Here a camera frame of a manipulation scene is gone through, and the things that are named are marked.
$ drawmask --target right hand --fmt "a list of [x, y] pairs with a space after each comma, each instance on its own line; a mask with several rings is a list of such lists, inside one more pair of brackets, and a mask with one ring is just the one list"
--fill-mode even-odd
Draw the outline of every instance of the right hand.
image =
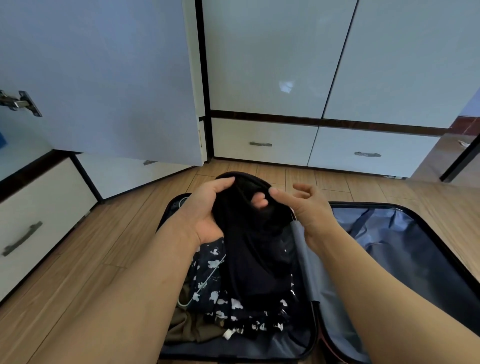
[[315, 241], [322, 241], [332, 232], [342, 229], [317, 186], [294, 183], [293, 188], [297, 190], [293, 195], [275, 187], [270, 187], [268, 192], [277, 202], [293, 209], [305, 228], [305, 241], [311, 248], [314, 248]]

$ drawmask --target drawer handle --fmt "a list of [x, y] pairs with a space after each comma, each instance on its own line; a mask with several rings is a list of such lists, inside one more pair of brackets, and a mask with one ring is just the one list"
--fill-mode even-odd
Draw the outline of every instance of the drawer handle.
[[272, 143], [257, 143], [257, 142], [250, 142], [251, 146], [272, 146]]
[[7, 256], [11, 252], [13, 252], [16, 248], [18, 248], [20, 245], [22, 245], [29, 237], [31, 237], [35, 231], [38, 230], [40, 226], [43, 225], [43, 222], [39, 221], [35, 225], [30, 225], [27, 234], [25, 234], [23, 237], [21, 237], [16, 243], [12, 245], [7, 245], [5, 248], [3, 248], [2, 255]]
[[377, 157], [380, 158], [382, 155], [378, 153], [362, 153], [362, 152], [355, 152], [354, 153], [356, 156], [360, 157]]

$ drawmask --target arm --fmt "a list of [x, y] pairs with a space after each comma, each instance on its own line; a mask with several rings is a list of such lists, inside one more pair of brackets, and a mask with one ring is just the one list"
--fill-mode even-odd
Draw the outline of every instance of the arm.
[[211, 216], [234, 178], [203, 184], [143, 254], [36, 358], [36, 363], [156, 363], [182, 284], [201, 243], [223, 236]]
[[480, 338], [384, 270], [337, 223], [316, 187], [271, 188], [305, 228], [374, 363], [478, 363]]

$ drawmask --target black suitcase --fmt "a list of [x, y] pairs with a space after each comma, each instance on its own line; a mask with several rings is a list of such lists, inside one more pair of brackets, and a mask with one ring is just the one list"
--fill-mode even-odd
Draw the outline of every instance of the black suitcase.
[[[159, 228], [189, 195], [181, 194], [170, 201]], [[480, 283], [420, 216], [393, 204], [330, 205], [340, 225], [383, 268], [480, 336]], [[308, 357], [320, 341], [327, 363], [370, 363], [321, 261], [305, 244], [302, 227], [294, 216], [291, 224], [299, 261], [294, 269], [302, 277], [296, 293], [306, 300], [302, 314], [284, 331], [261, 332], [256, 340], [237, 334], [228, 341], [217, 338], [204, 343], [165, 343], [159, 359], [297, 362]]]

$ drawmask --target open cabinet door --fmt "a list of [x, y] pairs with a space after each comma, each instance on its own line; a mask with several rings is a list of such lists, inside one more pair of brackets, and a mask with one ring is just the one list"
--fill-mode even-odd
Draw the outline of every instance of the open cabinet door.
[[180, 0], [5, 0], [0, 34], [0, 89], [42, 114], [0, 118], [55, 149], [202, 164]]

